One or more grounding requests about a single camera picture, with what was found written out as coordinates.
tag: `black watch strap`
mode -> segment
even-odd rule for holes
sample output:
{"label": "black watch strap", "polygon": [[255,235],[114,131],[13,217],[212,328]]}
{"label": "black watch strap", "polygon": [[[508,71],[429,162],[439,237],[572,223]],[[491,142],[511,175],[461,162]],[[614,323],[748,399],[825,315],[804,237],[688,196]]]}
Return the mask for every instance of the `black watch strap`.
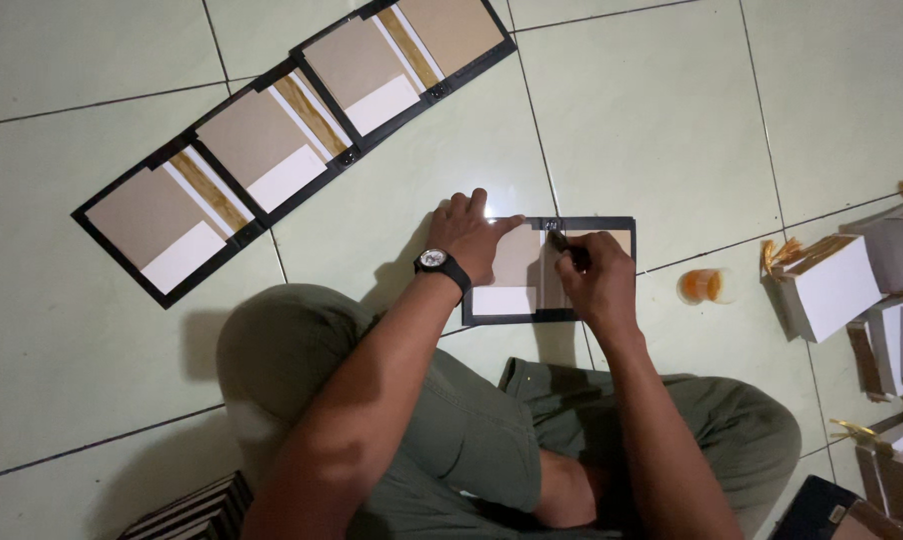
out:
{"label": "black watch strap", "polygon": [[420,257],[415,257],[415,273],[417,274],[419,271],[421,272],[439,272],[441,274],[445,274],[451,278],[456,284],[458,284],[458,289],[461,289],[462,298],[465,297],[465,294],[468,291],[472,290],[472,279],[468,276],[468,274],[462,270],[461,266],[458,265],[458,261],[452,256],[451,253],[445,252],[445,262],[442,263],[441,266],[436,266],[434,268],[429,268],[423,264],[419,260]]}

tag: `wristwatch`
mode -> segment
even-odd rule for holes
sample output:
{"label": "wristwatch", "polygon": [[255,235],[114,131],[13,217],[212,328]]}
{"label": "wristwatch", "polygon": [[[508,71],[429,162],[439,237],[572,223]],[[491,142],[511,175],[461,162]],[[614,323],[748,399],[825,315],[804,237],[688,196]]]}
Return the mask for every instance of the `wristwatch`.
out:
{"label": "wristwatch", "polygon": [[458,261],[445,250],[430,249],[422,251],[415,258],[415,273],[418,274],[419,272],[440,272],[445,274],[445,276],[448,276],[458,284],[462,297],[472,288],[471,278],[461,269],[461,266],[458,266]]}

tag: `person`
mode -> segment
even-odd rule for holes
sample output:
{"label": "person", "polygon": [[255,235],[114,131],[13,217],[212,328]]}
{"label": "person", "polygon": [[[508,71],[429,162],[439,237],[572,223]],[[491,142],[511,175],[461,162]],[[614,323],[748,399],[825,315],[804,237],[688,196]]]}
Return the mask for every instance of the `person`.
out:
{"label": "person", "polygon": [[[489,223],[486,198],[455,193],[425,246],[473,286],[524,219]],[[436,349],[451,272],[416,273],[380,318],[317,285],[239,306],[217,361],[256,490],[242,538],[755,534],[797,463],[794,417],[743,382],[657,374],[634,261],[607,232],[570,242],[590,265],[566,251],[556,270],[610,373],[511,358],[495,387]]]}

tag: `olive green pants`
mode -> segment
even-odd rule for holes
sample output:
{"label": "olive green pants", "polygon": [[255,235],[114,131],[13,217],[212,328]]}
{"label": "olive green pants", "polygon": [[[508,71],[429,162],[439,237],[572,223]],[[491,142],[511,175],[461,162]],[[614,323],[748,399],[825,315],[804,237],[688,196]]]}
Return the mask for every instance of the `olive green pants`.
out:
{"label": "olive green pants", "polygon": [[[230,315],[218,341],[218,373],[253,487],[374,319],[334,290],[303,284],[272,287]],[[663,380],[750,537],[797,463],[797,423],[743,382]],[[611,474],[594,525],[546,530],[529,517],[541,488],[539,448]],[[512,358],[497,388],[435,350],[395,459],[352,519],[349,537],[642,536],[636,516],[610,374]]]}

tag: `glue container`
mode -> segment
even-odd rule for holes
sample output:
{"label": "glue container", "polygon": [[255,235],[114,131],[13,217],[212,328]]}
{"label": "glue container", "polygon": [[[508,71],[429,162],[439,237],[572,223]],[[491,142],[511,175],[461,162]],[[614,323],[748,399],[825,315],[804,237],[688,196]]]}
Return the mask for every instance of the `glue container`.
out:
{"label": "glue container", "polygon": [[730,268],[692,270],[678,280],[678,294],[688,304],[710,300],[731,304],[738,299],[735,275]]}

